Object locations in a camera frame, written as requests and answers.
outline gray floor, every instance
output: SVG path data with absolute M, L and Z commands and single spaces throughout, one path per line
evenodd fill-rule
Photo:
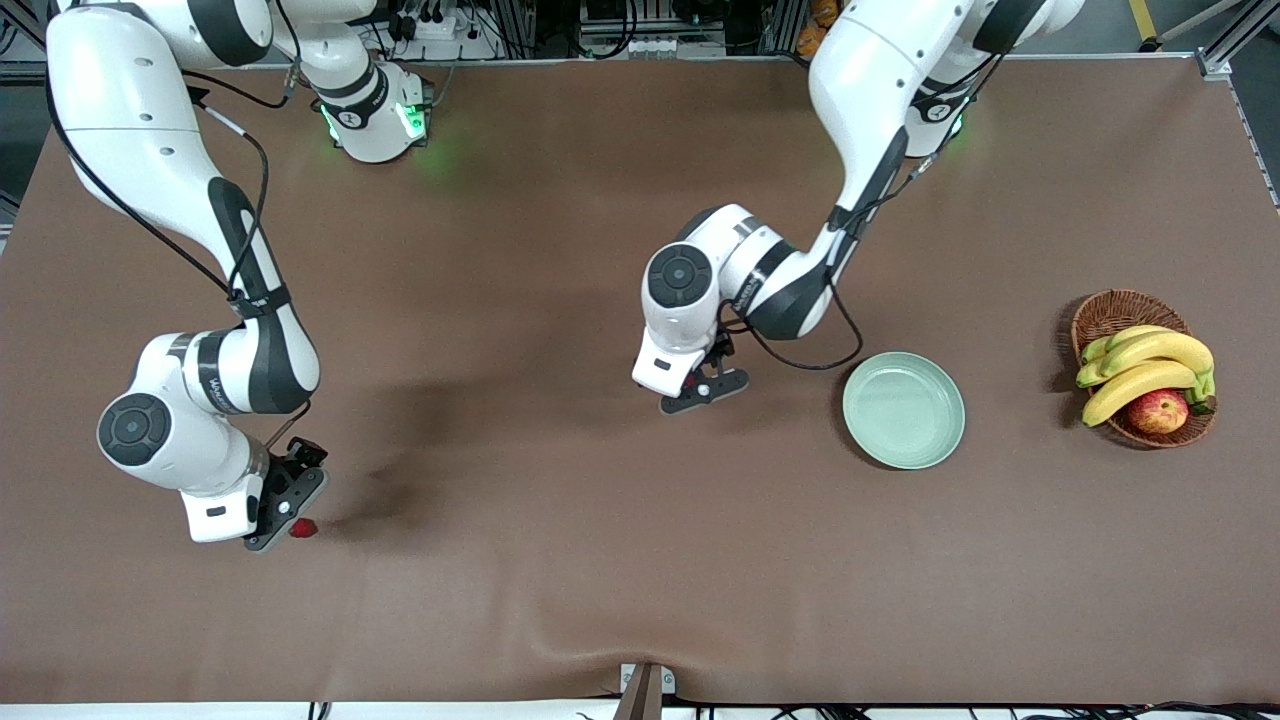
M 1157 31 L 1167 31 L 1212 0 L 1148 0 Z M 1169 42 L 1166 51 L 1194 50 L 1226 26 L 1225 13 Z M 0 69 L 10 63 L 38 59 L 24 38 L 0 55 Z M 1019 53 L 1132 53 L 1142 37 L 1128 0 L 1087 0 L 1076 19 L 1062 32 L 1029 41 Z M 1253 129 L 1262 159 L 1280 172 L 1280 36 L 1263 31 L 1231 61 L 1233 83 Z M 20 200 L 49 131 L 42 87 L 0 85 L 0 224 L 13 220 L 5 196 Z

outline fruit basket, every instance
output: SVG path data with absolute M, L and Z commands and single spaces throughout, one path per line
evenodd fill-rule
M 1135 290 L 1107 290 L 1085 299 L 1071 318 L 1071 347 L 1076 363 L 1084 366 L 1082 352 L 1088 343 L 1133 325 L 1162 325 L 1194 334 L 1187 322 L 1160 299 Z M 1091 396 L 1094 393 L 1092 387 L 1088 391 Z M 1204 437 L 1213 427 L 1213 414 L 1192 415 L 1183 427 L 1167 434 L 1144 433 L 1124 413 L 1112 415 L 1107 424 L 1124 438 L 1143 447 L 1183 447 Z

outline wicker basket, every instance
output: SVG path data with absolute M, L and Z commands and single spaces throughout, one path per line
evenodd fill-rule
M 1085 345 L 1132 325 L 1164 325 L 1192 334 L 1181 316 L 1164 301 L 1135 290 L 1107 290 L 1088 297 L 1071 318 L 1071 346 L 1076 363 L 1084 365 L 1080 354 Z M 1089 395 L 1093 395 L 1093 388 L 1089 388 Z M 1213 415 L 1192 415 L 1181 428 L 1162 436 L 1139 430 L 1123 413 L 1116 413 L 1107 424 L 1144 447 L 1181 447 L 1204 437 L 1213 427 Z

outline green plate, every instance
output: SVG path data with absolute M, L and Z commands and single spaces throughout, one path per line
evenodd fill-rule
M 910 352 L 864 360 L 849 375 L 844 405 L 858 445 L 904 470 L 942 462 L 964 434 L 960 388 L 942 368 Z

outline white bracket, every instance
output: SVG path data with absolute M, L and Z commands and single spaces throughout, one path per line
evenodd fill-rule
M 676 694 L 676 674 L 672 673 L 666 666 L 658 667 L 662 671 L 662 694 Z M 622 665 L 622 673 L 618 678 L 618 692 L 627 692 L 627 683 L 631 682 L 631 674 L 636 671 L 635 662 L 626 662 Z

